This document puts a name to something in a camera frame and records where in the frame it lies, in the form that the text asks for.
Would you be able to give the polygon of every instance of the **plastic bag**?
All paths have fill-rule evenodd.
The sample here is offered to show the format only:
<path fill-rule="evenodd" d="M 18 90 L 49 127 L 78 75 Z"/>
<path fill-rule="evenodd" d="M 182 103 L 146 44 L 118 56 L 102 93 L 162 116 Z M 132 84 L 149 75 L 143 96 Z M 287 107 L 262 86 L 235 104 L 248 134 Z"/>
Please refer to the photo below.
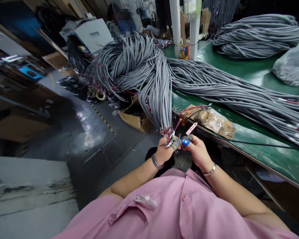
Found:
<path fill-rule="evenodd" d="M 272 72 L 283 83 L 299 86 L 299 43 L 275 62 Z"/>

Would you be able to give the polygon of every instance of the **hand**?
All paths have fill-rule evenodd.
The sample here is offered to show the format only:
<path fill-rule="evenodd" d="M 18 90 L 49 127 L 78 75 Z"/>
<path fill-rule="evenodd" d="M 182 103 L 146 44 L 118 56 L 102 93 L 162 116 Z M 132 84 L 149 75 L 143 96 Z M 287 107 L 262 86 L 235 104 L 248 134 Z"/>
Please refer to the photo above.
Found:
<path fill-rule="evenodd" d="M 188 146 L 184 146 L 184 151 L 191 152 L 195 164 L 200 168 L 203 174 L 209 173 L 214 166 L 214 162 L 210 158 L 206 146 L 202 140 L 194 136 L 194 139 Z"/>
<path fill-rule="evenodd" d="M 161 138 L 158 142 L 157 151 L 155 153 L 155 159 L 159 165 L 163 165 L 167 160 L 170 159 L 170 157 L 174 153 L 174 150 L 172 147 L 166 148 L 164 146 L 162 149 L 160 148 L 160 145 L 166 144 L 166 143 L 167 143 L 166 138 Z"/>

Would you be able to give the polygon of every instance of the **bracelet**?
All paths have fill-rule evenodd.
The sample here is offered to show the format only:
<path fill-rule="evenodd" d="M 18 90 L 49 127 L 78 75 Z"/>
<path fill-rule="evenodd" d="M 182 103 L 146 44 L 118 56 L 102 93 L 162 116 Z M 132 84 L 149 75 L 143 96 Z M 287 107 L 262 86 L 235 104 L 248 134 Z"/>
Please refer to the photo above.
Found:
<path fill-rule="evenodd" d="M 155 159 L 155 154 L 152 155 L 152 162 L 155 166 L 155 168 L 157 168 L 158 170 L 162 169 L 164 167 L 164 165 L 159 165 L 157 162 L 156 162 L 156 159 Z"/>
<path fill-rule="evenodd" d="M 214 162 L 214 166 L 213 166 L 213 168 L 211 169 L 211 171 L 210 171 L 209 173 L 206 173 L 206 174 L 203 174 L 203 172 L 202 172 L 202 174 L 203 174 L 204 176 L 211 175 L 211 174 L 214 173 L 215 169 L 216 169 L 216 163 Z"/>

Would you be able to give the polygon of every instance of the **green workbench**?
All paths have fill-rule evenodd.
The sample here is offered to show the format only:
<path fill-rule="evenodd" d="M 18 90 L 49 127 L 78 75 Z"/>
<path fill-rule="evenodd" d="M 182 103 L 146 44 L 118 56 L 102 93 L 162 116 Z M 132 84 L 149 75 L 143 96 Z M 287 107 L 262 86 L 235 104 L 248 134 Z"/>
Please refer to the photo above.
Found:
<path fill-rule="evenodd" d="M 170 46 L 165 49 L 164 54 L 166 57 L 175 58 L 174 47 Z M 299 95 L 299 87 L 283 84 L 270 72 L 276 59 L 281 55 L 278 54 L 267 59 L 236 60 L 217 53 L 211 42 L 199 41 L 197 61 L 209 63 L 220 70 L 245 79 L 255 85 Z M 206 105 L 209 102 L 199 97 L 173 90 L 172 106 L 174 112 L 180 113 L 190 104 Z M 212 108 L 234 123 L 237 129 L 234 140 L 296 147 L 295 144 L 283 137 L 263 129 L 229 109 L 216 104 L 213 104 Z M 237 142 L 231 142 L 231 146 L 258 164 L 265 166 L 265 168 L 278 172 L 283 178 L 299 188 L 299 150 Z"/>

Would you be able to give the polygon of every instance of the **shirt pocket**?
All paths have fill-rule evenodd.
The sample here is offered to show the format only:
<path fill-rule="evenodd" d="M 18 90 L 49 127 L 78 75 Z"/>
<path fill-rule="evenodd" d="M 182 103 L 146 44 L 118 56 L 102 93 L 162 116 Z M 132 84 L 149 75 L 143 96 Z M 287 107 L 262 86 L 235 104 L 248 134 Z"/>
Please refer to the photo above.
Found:
<path fill-rule="evenodd" d="M 131 208 L 136 208 L 142 212 L 146 219 L 146 223 L 149 223 L 157 206 L 159 205 L 160 193 L 156 190 L 144 190 L 129 194 L 121 203 L 121 206 L 111 213 L 109 218 L 110 226 L 113 225 L 123 214 Z"/>

